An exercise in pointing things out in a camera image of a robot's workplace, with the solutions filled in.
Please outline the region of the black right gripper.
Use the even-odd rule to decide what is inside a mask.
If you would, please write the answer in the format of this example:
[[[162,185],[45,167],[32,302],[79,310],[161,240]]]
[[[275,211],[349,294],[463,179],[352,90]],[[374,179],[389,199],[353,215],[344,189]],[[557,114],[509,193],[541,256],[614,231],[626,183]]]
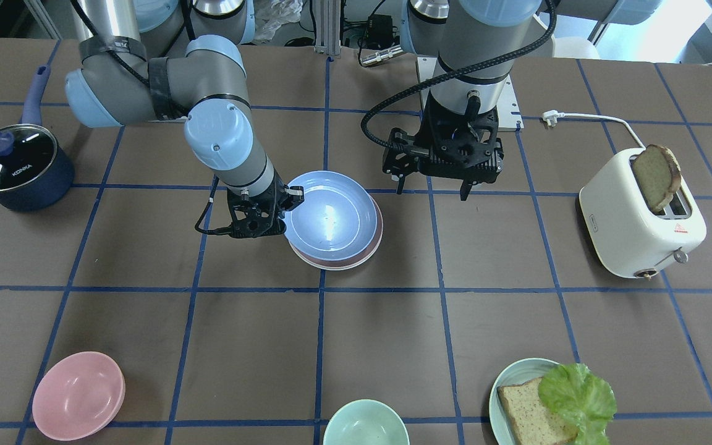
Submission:
[[[286,187],[278,183],[254,197],[229,190],[227,208],[232,222],[225,228],[225,235],[233,239],[283,235],[286,225],[282,215],[300,206],[304,199],[302,187]]]

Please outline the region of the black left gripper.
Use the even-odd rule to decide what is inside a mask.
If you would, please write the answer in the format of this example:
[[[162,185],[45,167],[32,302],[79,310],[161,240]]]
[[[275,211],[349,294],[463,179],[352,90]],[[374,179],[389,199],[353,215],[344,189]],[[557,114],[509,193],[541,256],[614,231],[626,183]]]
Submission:
[[[403,193],[407,175],[416,172],[461,180],[461,201],[467,201],[478,184],[495,183],[504,161],[498,112],[496,108],[481,112],[481,104],[472,96],[457,113],[429,94],[415,135],[397,127],[391,130],[388,138],[396,148],[384,150],[383,172],[393,175],[396,194]]]

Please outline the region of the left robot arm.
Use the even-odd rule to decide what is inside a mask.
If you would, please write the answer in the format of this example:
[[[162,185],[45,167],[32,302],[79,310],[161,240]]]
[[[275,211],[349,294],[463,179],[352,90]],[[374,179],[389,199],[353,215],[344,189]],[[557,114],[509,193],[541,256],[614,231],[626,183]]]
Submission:
[[[382,170],[404,191],[412,174],[459,180],[460,199],[492,184],[503,170],[498,100],[514,61],[548,43],[559,16],[636,25],[658,1],[408,1],[401,42],[406,53],[435,56],[432,78],[370,109],[362,132],[384,147]],[[387,139],[368,130],[377,113],[424,92],[418,132],[392,129]]]

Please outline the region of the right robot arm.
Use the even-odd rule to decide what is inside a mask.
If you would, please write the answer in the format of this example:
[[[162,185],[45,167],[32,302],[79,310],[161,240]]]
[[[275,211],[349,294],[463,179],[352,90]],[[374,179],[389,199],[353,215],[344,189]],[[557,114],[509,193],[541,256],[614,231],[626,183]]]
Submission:
[[[150,58],[131,1],[73,1],[81,68],[65,79],[67,102],[91,129],[185,118],[196,158],[227,188],[232,222],[206,235],[234,239],[281,235],[284,215],[304,201],[282,181],[253,127],[247,73],[225,36],[190,40],[180,58]]]

